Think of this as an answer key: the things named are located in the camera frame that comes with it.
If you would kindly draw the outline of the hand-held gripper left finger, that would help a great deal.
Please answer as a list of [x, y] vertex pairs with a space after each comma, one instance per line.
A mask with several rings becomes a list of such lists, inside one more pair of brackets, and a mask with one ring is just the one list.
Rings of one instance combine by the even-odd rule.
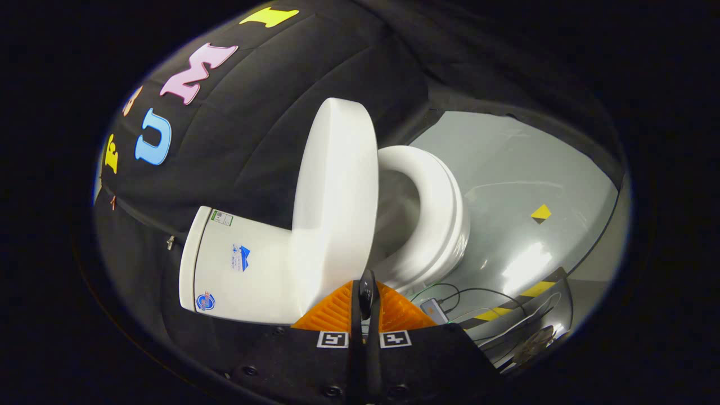
[[291, 326], [269, 327], [229, 373], [241, 389], [280, 404], [364, 404], [368, 398], [368, 274], [322, 299]]

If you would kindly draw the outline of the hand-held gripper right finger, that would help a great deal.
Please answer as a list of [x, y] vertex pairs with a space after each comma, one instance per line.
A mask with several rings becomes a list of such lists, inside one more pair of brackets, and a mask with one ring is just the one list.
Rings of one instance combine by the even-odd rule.
[[476, 404], [501, 375], [459, 325], [438, 325], [367, 271], [367, 403]]

